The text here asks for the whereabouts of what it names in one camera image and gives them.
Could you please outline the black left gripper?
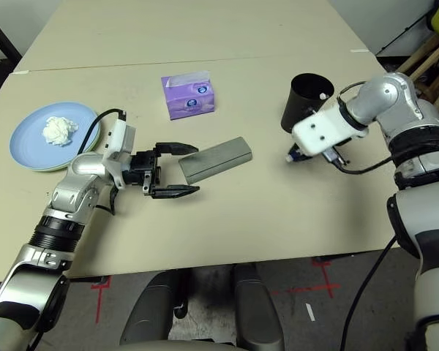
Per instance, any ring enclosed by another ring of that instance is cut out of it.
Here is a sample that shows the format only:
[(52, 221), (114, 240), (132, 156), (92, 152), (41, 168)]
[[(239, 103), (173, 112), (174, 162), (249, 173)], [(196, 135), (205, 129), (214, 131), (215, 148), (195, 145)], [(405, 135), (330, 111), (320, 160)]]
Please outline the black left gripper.
[(198, 152), (198, 148), (177, 142), (157, 143), (148, 151), (138, 151), (132, 155), (129, 169), (125, 171), (125, 184), (138, 185), (144, 194), (153, 199), (171, 199), (190, 195), (200, 189), (199, 186), (169, 185), (159, 188), (161, 167), (157, 164), (161, 154), (174, 156), (189, 155)]

